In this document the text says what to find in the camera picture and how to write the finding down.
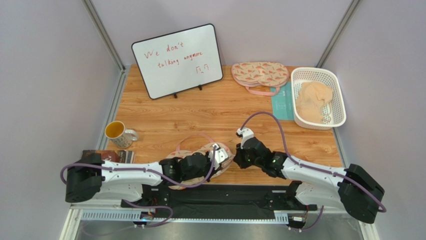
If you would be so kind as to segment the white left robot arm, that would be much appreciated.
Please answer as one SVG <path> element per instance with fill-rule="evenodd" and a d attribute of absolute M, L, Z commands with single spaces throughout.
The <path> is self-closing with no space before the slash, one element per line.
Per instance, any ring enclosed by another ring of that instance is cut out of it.
<path fill-rule="evenodd" d="M 223 149 L 216 148 L 146 164 L 103 160 L 93 153 L 63 167 L 60 178 L 66 185 L 67 203 L 91 199 L 135 202 L 143 197 L 144 185 L 196 188 L 210 180 L 228 158 Z"/>

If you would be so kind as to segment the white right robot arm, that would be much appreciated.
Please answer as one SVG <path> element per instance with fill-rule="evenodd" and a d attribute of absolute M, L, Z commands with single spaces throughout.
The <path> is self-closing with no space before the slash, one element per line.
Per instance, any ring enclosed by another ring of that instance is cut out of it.
<path fill-rule="evenodd" d="M 272 178 L 291 180 L 290 195 L 303 205 L 345 210 L 351 217 L 373 224 L 384 188 L 361 166 L 329 167 L 301 160 L 286 152 L 271 151 L 256 137 L 236 145 L 234 162 L 242 168 L 259 167 Z"/>

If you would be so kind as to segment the floral mesh laundry bag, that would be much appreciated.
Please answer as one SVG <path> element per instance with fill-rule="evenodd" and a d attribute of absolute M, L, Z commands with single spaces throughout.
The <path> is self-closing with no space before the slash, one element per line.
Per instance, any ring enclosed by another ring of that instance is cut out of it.
<path fill-rule="evenodd" d="M 199 150 L 194 151 L 194 152 L 189 151 L 189 150 L 181 150 L 181 144 L 185 140 L 187 140 L 191 137 L 194 137 L 194 136 L 202 136 L 202 137 L 206 138 L 209 143 L 204 145 L 202 148 L 200 148 Z M 178 185 L 169 186 L 170 189 L 172 189 L 172 190 L 184 190 L 184 189 L 188 189 L 188 188 L 198 187 L 201 184 L 203 184 L 204 182 L 208 182 L 211 178 L 218 177 L 222 173 L 224 173 L 230 167 L 231 162 L 235 157 L 235 155 L 232 154 L 231 150 L 225 144 L 220 143 L 220 142 L 215 142 L 210 136 L 203 134 L 203 133 L 193 134 L 193 135 L 190 135 L 190 136 L 184 138 L 176 146 L 175 151 L 170 153 L 167 157 L 183 158 L 183 157 L 188 157 L 190 154 L 195 154 L 195 153 L 207 154 L 207 156 L 209 158 L 214 157 L 213 168 L 212 168 L 211 172 L 209 172 L 211 167 L 208 166 L 208 168 L 207 168 L 208 172 L 207 172 L 206 176 L 202 175 L 200 177 L 192 177 L 189 180 L 183 180 Z"/>

